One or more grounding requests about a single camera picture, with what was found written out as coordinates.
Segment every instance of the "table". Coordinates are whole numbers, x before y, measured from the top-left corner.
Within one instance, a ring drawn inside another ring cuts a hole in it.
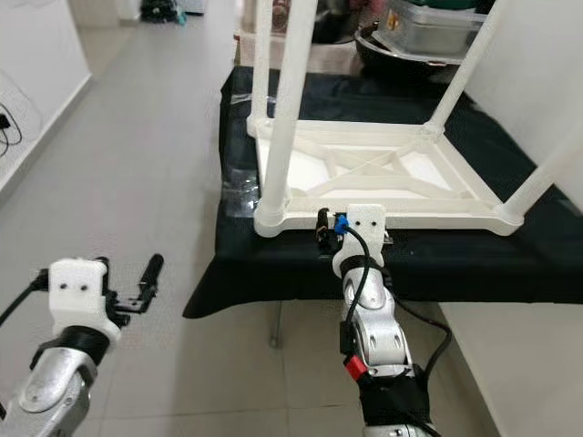
[[[255,143],[245,124],[251,75],[251,68],[235,67],[222,89],[216,253],[184,310],[187,318],[246,302],[342,298],[341,282],[330,259],[320,256],[314,232],[285,231],[263,239],[253,231],[260,193]],[[278,72],[271,71],[270,96],[277,79]],[[423,123],[444,91],[439,84],[308,74],[301,118]],[[535,168],[468,97],[458,103],[446,134],[503,201]],[[394,244],[384,258],[401,299],[583,302],[583,218],[557,188],[510,237],[481,230],[390,229],[390,234]]]

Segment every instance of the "white tube leg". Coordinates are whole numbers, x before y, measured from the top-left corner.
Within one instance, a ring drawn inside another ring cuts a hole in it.
[[[506,221],[521,223],[528,210],[582,151],[583,125],[576,129],[567,141],[553,150],[547,160],[527,178],[510,199],[497,207],[496,212]]]
[[[457,100],[459,100],[459,97],[464,92],[467,82],[470,80],[477,64],[486,52],[486,49],[500,24],[503,11],[509,2],[510,0],[497,0],[494,3],[490,14],[488,14],[487,19],[478,32],[474,43],[467,51],[467,55],[465,56],[462,65],[457,70],[457,73],[455,73],[452,83],[449,85],[449,88],[447,88],[447,91],[445,91],[445,94],[439,102],[431,119],[425,123],[425,126],[432,132],[439,134],[444,132],[445,122],[454,110]]]
[[[317,5],[318,0],[291,2],[270,154],[261,200],[255,211],[255,231],[263,237],[275,237],[283,224],[288,170]]]
[[[257,0],[255,11],[255,53],[253,58],[253,90],[247,133],[255,136],[255,123],[267,117],[267,94],[270,80],[271,13],[273,0]]]

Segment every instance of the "table leg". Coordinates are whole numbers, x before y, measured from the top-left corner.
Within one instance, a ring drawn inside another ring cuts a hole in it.
[[[281,342],[281,307],[283,302],[278,300],[275,302],[275,317],[271,324],[270,346],[274,349],[280,347]]]

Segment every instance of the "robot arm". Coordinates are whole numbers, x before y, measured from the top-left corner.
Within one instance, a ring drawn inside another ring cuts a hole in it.
[[[341,353],[360,389],[365,437],[438,436],[430,420],[427,378],[413,362],[394,318],[394,297],[384,286],[384,217],[381,206],[351,205],[346,223],[336,224],[341,234],[350,224],[369,251],[367,258],[356,236],[345,233],[332,260],[334,273],[343,280]]]
[[[128,312],[148,309],[164,259],[154,255],[137,299],[120,302],[108,288],[106,259],[62,259],[48,272],[55,340],[41,345],[31,373],[12,397],[1,437],[68,437],[85,419],[97,366],[117,345]]]

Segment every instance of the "clear plastic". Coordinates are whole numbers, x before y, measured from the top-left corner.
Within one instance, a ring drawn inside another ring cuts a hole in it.
[[[459,64],[485,20],[486,15],[473,10],[451,11],[388,0],[373,37],[398,54]]]

